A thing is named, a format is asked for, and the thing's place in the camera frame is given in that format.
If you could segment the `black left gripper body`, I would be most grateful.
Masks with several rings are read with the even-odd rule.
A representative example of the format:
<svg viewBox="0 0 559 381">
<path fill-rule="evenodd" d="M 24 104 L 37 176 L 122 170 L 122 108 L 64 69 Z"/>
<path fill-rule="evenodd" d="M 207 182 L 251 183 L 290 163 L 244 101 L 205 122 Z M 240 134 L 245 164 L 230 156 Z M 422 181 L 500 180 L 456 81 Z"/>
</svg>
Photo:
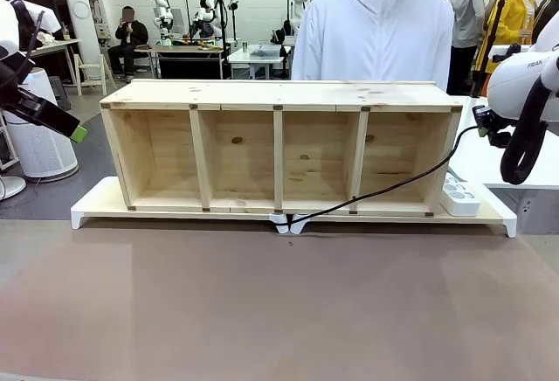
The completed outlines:
<svg viewBox="0 0 559 381">
<path fill-rule="evenodd" d="M 1 109 L 19 115 L 39 115 L 43 101 L 30 90 L 22 88 L 34 63 L 21 52 L 1 60 Z"/>
</svg>

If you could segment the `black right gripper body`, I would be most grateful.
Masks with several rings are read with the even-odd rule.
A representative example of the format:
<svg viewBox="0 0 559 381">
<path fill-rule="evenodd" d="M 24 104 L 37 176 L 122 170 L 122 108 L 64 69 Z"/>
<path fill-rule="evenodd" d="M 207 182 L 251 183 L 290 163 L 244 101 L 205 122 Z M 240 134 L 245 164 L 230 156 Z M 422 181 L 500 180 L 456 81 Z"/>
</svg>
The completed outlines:
<svg viewBox="0 0 559 381">
<path fill-rule="evenodd" d="M 484 120 L 484 129 L 489 143 L 499 149 L 505 149 L 512 138 L 506 128 L 515 127 L 516 120 L 503 118 L 489 109 Z"/>
</svg>

